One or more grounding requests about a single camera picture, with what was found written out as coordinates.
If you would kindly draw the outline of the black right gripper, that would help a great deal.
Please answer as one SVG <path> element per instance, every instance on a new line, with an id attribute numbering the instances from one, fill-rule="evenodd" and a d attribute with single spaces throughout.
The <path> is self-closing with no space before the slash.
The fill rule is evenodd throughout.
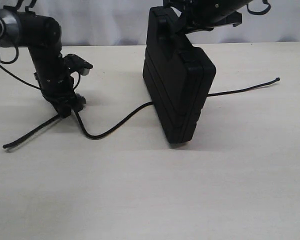
<path id="1" fill-rule="evenodd" d="M 210 32 L 216 27 L 236 27 L 242 23 L 242 14 L 238 12 L 241 0 L 164 0 L 163 7 L 180 11 L 175 32 Z"/>

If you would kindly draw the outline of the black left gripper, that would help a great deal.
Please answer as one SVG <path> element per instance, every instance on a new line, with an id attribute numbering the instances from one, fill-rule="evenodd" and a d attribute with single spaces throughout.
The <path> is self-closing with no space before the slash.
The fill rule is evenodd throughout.
<path id="1" fill-rule="evenodd" d="M 67 68 L 64 57 L 59 54 L 33 54 L 35 78 L 42 96 L 52 104 L 61 118 L 67 118 L 73 110 L 82 110 L 86 99 L 76 93 L 72 73 Z"/>

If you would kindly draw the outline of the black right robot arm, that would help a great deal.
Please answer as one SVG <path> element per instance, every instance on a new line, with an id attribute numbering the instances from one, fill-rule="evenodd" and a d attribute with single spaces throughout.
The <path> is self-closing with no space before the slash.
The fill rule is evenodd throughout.
<path id="1" fill-rule="evenodd" d="M 164 0 L 163 6 L 180 11 L 173 26 L 175 32 L 190 34 L 210 32 L 216 27 L 226 25 L 240 25 L 242 14 L 238 10 L 249 3 L 249 0 Z"/>

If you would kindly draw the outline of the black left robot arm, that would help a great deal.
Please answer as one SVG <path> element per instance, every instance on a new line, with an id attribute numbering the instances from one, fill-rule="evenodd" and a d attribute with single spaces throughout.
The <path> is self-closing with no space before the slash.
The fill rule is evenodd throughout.
<path id="1" fill-rule="evenodd" d="M 20 47 L 28 49 L 38 82 L 35 88 L 61 118 L 67 118 L 86 104 L 75 92 L 78 83 L 72 74 L 86 76 L 93 65 L 76 54 L 62 55 L 61 26 L 54 18 L 31 11 L 35 3 L 31 1 L 24 12 L 19 11 L 20 0 L 15 6 L 0 8 L 0 47 L 14 48 L 17 57 Z"/>

